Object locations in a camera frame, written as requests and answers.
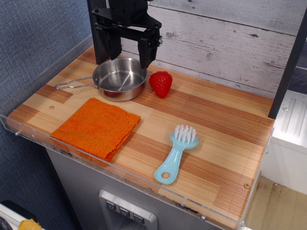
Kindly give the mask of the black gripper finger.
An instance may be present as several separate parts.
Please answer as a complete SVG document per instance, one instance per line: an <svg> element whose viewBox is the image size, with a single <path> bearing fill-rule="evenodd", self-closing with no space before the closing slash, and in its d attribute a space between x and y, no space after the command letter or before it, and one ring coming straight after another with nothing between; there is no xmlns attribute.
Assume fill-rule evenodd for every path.
<svg viewBox="0 0 307 230"><path fill-rule="evenodd" d="M98 25L96 30L98 31L99 38L107 56L111 60L116 59L122 51L120 36L112 28L104 28Z"/></svg>
<svg viewBox="0 0 307 230"><path fill-rule="evenodd" d="M138 51L141 68L148 68L156 58L157 46L155 45L155 42L149 39L141 38L138 41Z"/></svg>

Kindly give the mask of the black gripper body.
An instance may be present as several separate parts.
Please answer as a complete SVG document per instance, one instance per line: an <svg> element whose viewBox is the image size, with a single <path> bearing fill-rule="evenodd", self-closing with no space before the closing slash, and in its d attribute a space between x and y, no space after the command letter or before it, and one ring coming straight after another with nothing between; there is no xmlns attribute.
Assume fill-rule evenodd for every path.
<svg viewBox="0 0 307 230"><path fill-rule="evenodd" d="M146 0L110 0L107 8L95 8L92 14L96 17L95 28L98 25L112 28L120 38L133 41L145 38L159 47L162 43L162 24L147 11Z"/></svg>

